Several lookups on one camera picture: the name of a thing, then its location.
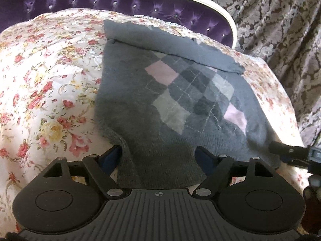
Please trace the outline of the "floral bed cover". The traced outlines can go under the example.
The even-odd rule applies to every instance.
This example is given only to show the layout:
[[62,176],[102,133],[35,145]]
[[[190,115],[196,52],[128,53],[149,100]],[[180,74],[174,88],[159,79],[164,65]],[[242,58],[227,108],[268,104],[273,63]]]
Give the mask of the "floral bed cover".
[[111,147],[94,121],[107,41],[104,20],[158,27],[232,56],[245,67],[244,79],[272,137],[303,145],[290,99],[264,60],[151,17],[93,9],[43,14],[1,32],[1,234],[18,231],[14,198],[52,160],[79,161]]

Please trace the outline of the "brown silver damask curtain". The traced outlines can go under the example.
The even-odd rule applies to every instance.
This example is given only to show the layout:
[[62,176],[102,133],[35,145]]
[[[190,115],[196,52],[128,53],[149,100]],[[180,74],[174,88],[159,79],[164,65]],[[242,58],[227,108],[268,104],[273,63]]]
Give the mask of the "brown silver damask curtain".
[[320,146],[320,0],[211,0],[236,23],[237,51],[263,69],[246,72],[278,137]]

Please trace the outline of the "purple tufted headboard white frame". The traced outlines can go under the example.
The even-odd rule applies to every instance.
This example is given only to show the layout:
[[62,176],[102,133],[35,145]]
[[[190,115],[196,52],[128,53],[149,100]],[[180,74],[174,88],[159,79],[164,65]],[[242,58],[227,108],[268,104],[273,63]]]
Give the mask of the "purple tufted headboard white frame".
[[230,48],[235,48],[237,43],[234,20],[211,0],[1,0],[1,30],[47,12],[70,8],[150,16],[182,25]]

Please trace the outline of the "grey argyle knit sweater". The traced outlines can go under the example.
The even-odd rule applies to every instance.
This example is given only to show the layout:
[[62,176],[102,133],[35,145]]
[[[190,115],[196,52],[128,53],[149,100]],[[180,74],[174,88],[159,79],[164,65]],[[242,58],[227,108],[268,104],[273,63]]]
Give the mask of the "grey argyle knit sweater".
[[274,131],[244,67],[215,47],[154,26],[103,23],[101,83],[95,123],[122,147],[118,184],[170,189],[205,178],[194,152],[237,161],[257,156],[273,168]]

